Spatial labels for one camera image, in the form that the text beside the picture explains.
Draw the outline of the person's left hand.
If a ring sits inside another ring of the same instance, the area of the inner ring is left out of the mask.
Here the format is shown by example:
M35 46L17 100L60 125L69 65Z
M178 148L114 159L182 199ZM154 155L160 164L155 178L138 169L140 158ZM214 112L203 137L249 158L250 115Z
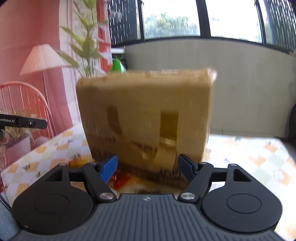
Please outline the person's left hand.
M0 156L1 156L1 161L3 161L4 159L4 154L6 152L6 144L8 144L10 139L9 134L4 131L1 130L1 139L0 139Z

